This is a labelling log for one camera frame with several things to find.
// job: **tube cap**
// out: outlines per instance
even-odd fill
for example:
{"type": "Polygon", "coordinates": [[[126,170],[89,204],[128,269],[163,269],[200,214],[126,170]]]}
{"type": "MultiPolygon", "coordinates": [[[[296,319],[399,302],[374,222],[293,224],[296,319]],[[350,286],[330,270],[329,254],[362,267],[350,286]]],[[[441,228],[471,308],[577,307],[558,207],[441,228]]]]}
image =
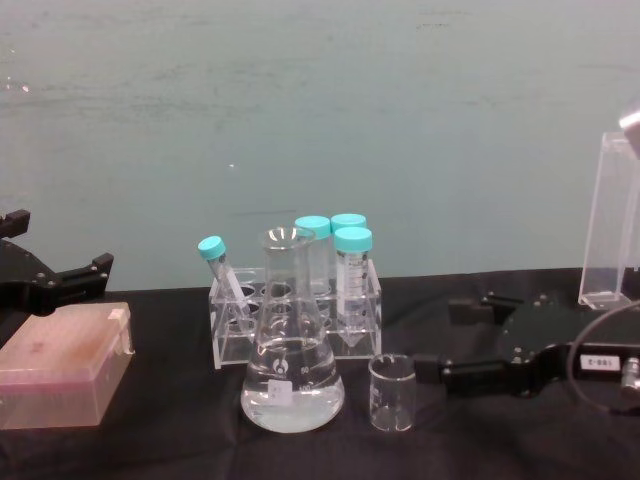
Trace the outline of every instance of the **tube cap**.
{"type": "Polygon", "coordinates": [[[333,233],[345,227],[367,228],[367,217],[357,213],[341,213],[331,217],[331,230],[333,233]]]}
{"type": "Polygon", "coordinates": [[[344,253],[364,253],[373,248],[373,235],[368,228],[344,227],[335,233],[333,243],[344,253]]]}
{"type": "Polygon", "coordinates": [[[207,237],[202,240],[198,244],[198,251],[200,252],[202,258],[209,261],[215,260],[222,254],[224,254],[224,252],[227,251],[227,247],[224,245],[224,242],[220,237],[214,236],[207,237]]]}
{"type": "Polygon", "coordinates": [[[306,228],[316,234],[316,240],[322,240],[331,235],[331,222],[327,217],[309,215],[296,218],[296,227],[306,228]]]}

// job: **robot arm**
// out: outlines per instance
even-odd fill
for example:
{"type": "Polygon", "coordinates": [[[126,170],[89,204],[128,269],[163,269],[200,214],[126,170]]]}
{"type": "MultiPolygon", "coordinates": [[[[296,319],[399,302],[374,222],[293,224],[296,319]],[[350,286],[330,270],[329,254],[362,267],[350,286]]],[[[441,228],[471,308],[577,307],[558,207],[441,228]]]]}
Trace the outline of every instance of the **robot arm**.
{"type": "MultiPolygon", "coordinates": [[[[454,324],[493,323],[498,328],[491,358],[456,361],[435,355],[414,355],[419,382],[444,385],[457,396],[509,394],[533,397],[556,380],[567,379],[567,359],[576,337],[601,312],[577,310],[546,295],[532,301],[489,294],[477,303],[452,301],[454,324]]],[[[640,328],[635,311],[618,315],[615,323],[580,342],[573,362],[579,379],[620,382],[622,390],[638,398],[640,328]]]]}
{"type": "Polygon", "coordinates": [[[31,252],[2,240],[25,233],[29,219],[26,210],[0,217],[0,308],[44,316],[57,307],[102,295],[113,255],[105,253],[86,267],[56,273],[31,252]]]}

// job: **glass flask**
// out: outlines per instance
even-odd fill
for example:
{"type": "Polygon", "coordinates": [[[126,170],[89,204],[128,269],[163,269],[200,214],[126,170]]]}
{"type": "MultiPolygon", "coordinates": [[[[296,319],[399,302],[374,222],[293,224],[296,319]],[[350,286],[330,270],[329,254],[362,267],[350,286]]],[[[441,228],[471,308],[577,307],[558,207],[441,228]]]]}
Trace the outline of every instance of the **glass flask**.
{"type": "Polygon", "coordinates": [[[305,432],[331,420],[344,402],[342,379],[311,291],[314,233],[278,227],[262,236],[265,297],[242,387],[247,417],[280,433],[305,432]]]}

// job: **glass beaker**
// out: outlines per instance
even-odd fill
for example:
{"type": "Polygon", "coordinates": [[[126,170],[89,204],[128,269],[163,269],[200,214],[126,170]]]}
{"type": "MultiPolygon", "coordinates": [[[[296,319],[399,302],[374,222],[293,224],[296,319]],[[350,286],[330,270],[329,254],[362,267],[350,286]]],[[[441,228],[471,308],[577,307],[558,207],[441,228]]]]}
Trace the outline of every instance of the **glass beaker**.
{"type": "Polygon", "coordinates": [[[413,359],[384,353],[369,360],[369,418],[385,432],[403,432],[416,413],[416,373],[413,359]]]}
{"type": "Polygon", "coordinates": [[[331,420],[344,402],[342,379],[326,337],[309,275],[314,234],[278,227],[262,237],[265,296],[241,404],[256,425],[305,432],[331,420]]]}

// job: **black table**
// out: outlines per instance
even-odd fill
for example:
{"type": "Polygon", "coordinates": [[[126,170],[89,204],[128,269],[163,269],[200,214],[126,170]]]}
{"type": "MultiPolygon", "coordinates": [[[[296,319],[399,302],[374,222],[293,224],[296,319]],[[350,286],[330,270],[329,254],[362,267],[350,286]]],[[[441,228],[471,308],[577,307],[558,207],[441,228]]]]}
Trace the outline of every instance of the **black table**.
{"type": "MultiPolygon", "coordinates": [[[[579,270],[383,279],[383,349],[480,354],[495,329],[451,327],[448,298],[557,290],[575,301],[579,279],[579,270]]],[[[366,362],[339,361],[347,398],[334,421],[297,435],[261,430],[240,411],[244,368],[213,369],[207,291],[108,293],[130,304],[137,353],[102,424],[0,432],[0,478],[640,478],[640,420],[576,406],[561,385],[534,399],[446,401],[420,385],[414,429],[384,434],[368,423],[366,362]]]]}

